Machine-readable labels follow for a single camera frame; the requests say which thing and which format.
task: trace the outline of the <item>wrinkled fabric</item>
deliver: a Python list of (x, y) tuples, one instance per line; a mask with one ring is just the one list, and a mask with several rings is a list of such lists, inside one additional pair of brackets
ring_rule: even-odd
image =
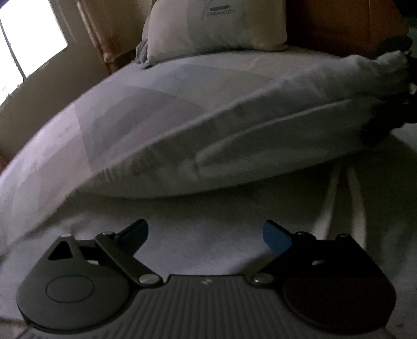
[(148, 60), (148, 33), (149, 33), (149, 16), (145, 20), (142, 31), (142, 41), (136, 47), (135, 63), (140, 64), (143, 68), (146, 67), (146, 61)]
[(76, 190), (183, 195), (361, 149), (380, 98), (407, 88), (400, 52), (371, 61), (292, 48), (128, 65), (46, 124), (0, 177), (0, 253)]

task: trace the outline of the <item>ribbed surface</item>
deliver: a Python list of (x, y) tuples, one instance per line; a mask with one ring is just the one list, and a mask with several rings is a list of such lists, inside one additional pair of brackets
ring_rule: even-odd
[[(173, 276), (142, 290), (131, 307), (101, 329), (73, 336), (31, 329), (21, 339), (335, 339), (293, 316), (271, 290), (240, 276)], [(348, 338), (388, 339), (385, 331)]]

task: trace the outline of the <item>window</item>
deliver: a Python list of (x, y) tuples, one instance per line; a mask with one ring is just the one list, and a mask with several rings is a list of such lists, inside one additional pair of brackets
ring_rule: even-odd
[(0, 9), (0, 104), (67, 47), (49, 0), (9, 0)]

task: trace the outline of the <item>white pillow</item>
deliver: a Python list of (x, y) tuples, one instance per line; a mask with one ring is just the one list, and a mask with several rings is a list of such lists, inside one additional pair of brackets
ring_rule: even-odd
[(285, 0), (158, 0), (148, 64), (212, 51), (281, 51), (286, 40)]

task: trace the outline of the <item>round pad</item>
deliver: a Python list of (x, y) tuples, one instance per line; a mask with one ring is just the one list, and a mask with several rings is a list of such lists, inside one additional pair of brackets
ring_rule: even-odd
[(282, 292), (296, 315), (341, 334), (384, 327), (395, 305), (395, 291), (384, 278), (289, 278)]
[(94, 283), (83, 276), (64, 276), (52, 280), (46, 294), (58, 303), (76, 303), (94, 292)]

